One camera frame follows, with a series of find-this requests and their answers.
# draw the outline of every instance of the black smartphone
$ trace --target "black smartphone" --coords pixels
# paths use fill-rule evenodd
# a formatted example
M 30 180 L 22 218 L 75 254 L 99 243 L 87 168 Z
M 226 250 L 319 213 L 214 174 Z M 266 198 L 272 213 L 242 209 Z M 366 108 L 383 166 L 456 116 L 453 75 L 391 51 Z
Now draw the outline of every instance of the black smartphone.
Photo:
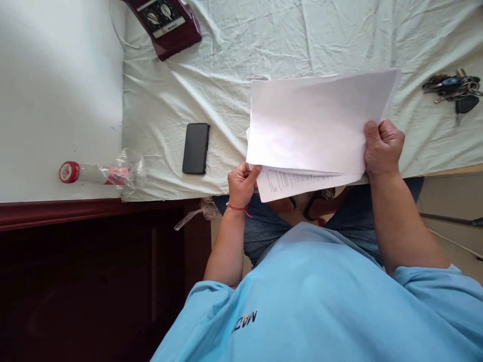
M 209 133 L 208 123 L 190 123 L 186 127 L 183 173 L 205 174 Z

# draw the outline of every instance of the wooden edge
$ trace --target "wooden edge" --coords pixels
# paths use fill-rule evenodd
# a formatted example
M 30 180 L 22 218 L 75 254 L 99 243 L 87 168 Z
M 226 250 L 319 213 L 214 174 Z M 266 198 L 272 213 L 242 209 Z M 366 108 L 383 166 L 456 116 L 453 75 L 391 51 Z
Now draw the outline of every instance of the wooden edge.
M 427 173 L 423 176 L 424 177 L 457 176 L 457 175 L 463 175 L 463 174 L 482 173 L 482 172 L 483 172 L 483 164 L 478 164 L 478 165 L 473 165 L 473 166 L 454 168 L 454 169 L 446 170 L 446 171 Z
M 199 199 L 123 203 L 121 199 L 0 204 L 0 231 L 160 210 L 197 204 Z

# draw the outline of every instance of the stack of papers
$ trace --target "stack of papers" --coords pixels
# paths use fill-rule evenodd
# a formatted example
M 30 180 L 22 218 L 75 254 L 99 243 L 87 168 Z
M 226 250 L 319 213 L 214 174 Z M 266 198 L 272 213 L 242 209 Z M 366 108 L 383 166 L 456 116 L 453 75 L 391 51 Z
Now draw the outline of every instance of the stack of papers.
M 365 171 L 364 125 L 379 123 L 400 70 L 252 80 L 247 162 L 262 202 L 347 185 Z

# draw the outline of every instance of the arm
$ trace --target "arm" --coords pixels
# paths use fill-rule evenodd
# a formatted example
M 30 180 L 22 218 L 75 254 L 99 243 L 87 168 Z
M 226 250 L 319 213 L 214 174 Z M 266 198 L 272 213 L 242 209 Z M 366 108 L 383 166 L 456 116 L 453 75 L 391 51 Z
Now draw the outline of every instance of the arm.
M 250 172 L 244 162 L 229 173 L 230 205 L 240 209 L 248 205 L 261 170 L 260 166 L 255 166 Z M 241 282 L 244 233 L 245 211 L 226 208 L 203 280 L 220 282 L 232 288 Z
M 393 276 L 399 266 L 448 268 L 449 261 L 421 220 L 399 173 L 404 133 L 384 120 L 379 127 L 367 123 L 365 134 L 374 225 L 387 273 Z

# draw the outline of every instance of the light blue t-shirt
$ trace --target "light blue t-shirt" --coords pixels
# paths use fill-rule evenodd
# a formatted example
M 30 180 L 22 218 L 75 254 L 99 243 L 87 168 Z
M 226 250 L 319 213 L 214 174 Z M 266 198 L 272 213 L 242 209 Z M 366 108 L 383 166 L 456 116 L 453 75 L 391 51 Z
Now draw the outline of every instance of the light blue t-shirt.
M 454 266 L 392 279 L 345 241 L 301 223 L 236 290 L 197 283 L 151 361 L 483 361 L 479 283 Z

